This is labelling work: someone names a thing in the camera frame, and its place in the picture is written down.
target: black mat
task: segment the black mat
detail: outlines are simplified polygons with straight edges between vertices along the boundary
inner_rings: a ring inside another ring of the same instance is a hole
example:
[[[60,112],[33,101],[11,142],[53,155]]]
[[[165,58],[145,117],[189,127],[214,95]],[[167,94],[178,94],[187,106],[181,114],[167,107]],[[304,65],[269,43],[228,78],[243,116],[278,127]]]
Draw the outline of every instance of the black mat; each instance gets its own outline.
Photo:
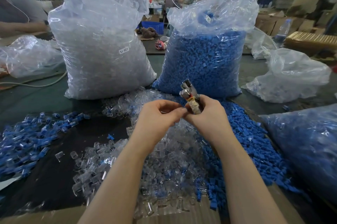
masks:
[[[0,207],[0,217],[14,215],[26,203],[36,206],[44,201],[40,210],[50,211],[80,206],[85,203],[82,196],[72,192],[75,161],[70,152],[76,151],[81,156],[85,147],[93,147],[96,141],[107,143],[107,135],[115,140],[128,138],[126,127],[131,126],[128,118],[116,119],[103,115],[84,120],[71,128],[62,138],[53,142],[47,155],[39,160],[31,174],[16,181],[0,191],[5,196]],[[65,155],[59,163],[55,154],[63,151]]]

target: left hand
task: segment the left hand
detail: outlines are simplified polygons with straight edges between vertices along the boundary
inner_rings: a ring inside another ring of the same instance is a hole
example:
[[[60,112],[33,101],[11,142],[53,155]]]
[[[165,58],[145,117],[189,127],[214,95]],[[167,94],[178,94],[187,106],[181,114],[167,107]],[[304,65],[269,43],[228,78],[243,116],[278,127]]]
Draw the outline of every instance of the left hand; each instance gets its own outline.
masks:
[[[169,100],[146,103],[139,114],[130,142],[135,143],[146,157],[164,137],[169,127],[178,123],[185,114],[186,108]]]

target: right hand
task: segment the right hand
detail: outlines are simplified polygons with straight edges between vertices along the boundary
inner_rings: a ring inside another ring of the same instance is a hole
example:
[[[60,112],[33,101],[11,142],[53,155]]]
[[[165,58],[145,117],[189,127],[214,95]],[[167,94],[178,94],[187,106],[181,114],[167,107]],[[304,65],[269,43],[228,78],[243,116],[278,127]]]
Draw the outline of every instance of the right hand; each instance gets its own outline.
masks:
[[[225,109],[218,100],[200,94],[200,103],[204,110],[199,115],[194,115],[187,103],[188,113],[184,119],[194,125],[204,138],[213,146],[223,141],[226,135],[233,135],[233,130],[227,118]]]

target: water bottle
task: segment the water bottle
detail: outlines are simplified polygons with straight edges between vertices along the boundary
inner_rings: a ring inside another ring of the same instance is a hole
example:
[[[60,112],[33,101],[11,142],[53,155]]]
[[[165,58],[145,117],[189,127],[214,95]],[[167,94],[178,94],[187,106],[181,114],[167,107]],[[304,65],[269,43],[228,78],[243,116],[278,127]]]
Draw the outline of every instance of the water bottle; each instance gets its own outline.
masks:
[[[280,27],[280,30],[278,31],[277,35],[275,36],[275,43],[276,44],[282,44],[285,38],[288,35],[290,25],[291,25],[292,20],[291,19],[286,19],[285,22],[282,24]]]

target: person in gray shirt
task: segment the person in gray shirt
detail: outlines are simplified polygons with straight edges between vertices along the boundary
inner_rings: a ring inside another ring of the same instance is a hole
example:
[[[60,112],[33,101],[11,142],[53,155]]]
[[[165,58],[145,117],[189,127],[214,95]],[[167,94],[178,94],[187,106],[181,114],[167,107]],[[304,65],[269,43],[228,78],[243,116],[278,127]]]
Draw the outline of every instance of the person in gray shirt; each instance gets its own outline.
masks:
[[[47,20],[36,0],[0,0],[0,37],[47,31]]]

